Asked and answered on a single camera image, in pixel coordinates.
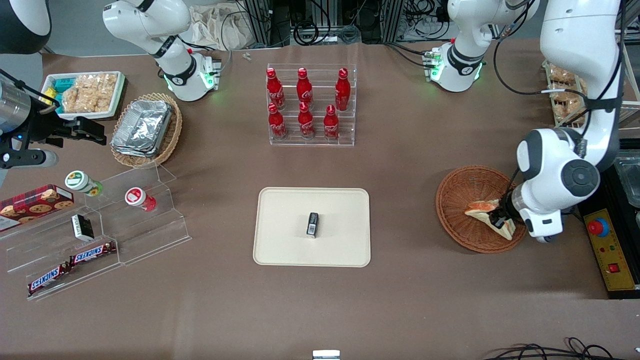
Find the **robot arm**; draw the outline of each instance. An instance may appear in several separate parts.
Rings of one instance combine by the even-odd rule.
[[[504,199],[504,207],[510,217],[520,215],[540,242],[562,232],[561,210],[590,197],[600,184],[599,172],[618,153],[619,7],[620,0],[549,0],[540,49],[553,64],[584,79],[588,99],[595,101],[587,104],[582,128],[536,129],[518,146],[525,181]]]
[[[538,3],[525,1],[522,6],[522,2],[510,4],[509,0],[450,0],[449,16],[460,32],[455,42],[435,47],[426,55],[431,58],[428,65],[434,67],[430,80],[451,92],[470,88],[493,40],[489,24],[507,26],[521,16],[524,22],[536,13]]]
[[[47,43],[51,18],[46,0],[0,0],[0,54],[33,54]],[[104,126],[78,117],[67,122],[49,106],[29,96],[35,90],[11,77],[0,78],[0,186],[13,167],[50,167],[55,152],[29,149],[33,142],[62,147],[63,138],[90,140],[106,145]]]
[[[198,100],[214,88],[211,58],[190,54],[177,36],[191,25],[182,0],[116,1],[104,7],[102,20],[113,36],[156,59],[169,89],[180,100]]]

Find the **snack box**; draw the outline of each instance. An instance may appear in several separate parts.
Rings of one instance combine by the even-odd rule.
[[[53,184],[16,195],[0,203],[0,233],[73,205],[73,194]]]
[[[116,80],[116,87],[113,90],[113,95],[111,96],[111,103],[109,104],[108,111],[101,111],[97,113],[59,113],[58,116],[61,119],[65,119],[65,120],[73,120],[75,117],[78,117],[78,116],[86,117],[87,119],[102,119],[102,118],[112,117],[113,115],[115,115],[116,110],[118,109],[120,96],[122,95],[122,90],[124,89],[125,77],[124,77],[124,74],[122,74],[120,71],[70,72],[66,74],[47,75],[47,77],[44,79],[44,85],[42,85],[42,90],[40,92],[44,94],[44,92],[50,86],[53,86],[53,82],[56,81],[57,79],[69,79],[69,78],[75,79],[80,75],[97,75],[102,73],[115,74],[118,76],[118,79]]]

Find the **red emergency stop button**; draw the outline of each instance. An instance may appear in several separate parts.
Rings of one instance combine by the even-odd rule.
[[[590,234],[603,238],[609,234],[609,224],[603,218],[597,218],[587,224],[587,230]]]

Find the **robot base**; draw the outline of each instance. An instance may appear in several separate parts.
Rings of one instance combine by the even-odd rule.
[[[478,79],[482,64],[468,75],[460,75],[458,70],[449,63],[447,57],[447,52],[451,46],[451,43],[446,43],[441,47],[434,47],[430,53],[422,56],[422,63],[430,67],[424,69],[424,75],[427,77],[427,81],[433,81],[445,90],[462,92],[470,88],[474,81]]]
[[[164,77],[175,96],[182,101],[196,101],[211,90],[217,90],[220,83],[220,62],[213,62],[210,57],[198,53],[191,54],[196,60],[196,71],[185,85],[171,84]]]

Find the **red switch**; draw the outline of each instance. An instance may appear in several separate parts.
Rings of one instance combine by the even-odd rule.
[[[587,224],[587,230],[590,234],[603,238],[609,234],[609,224],[603,218],[597,218]]]
[[[618,264],[609,264],[609,272],[620,272]]]

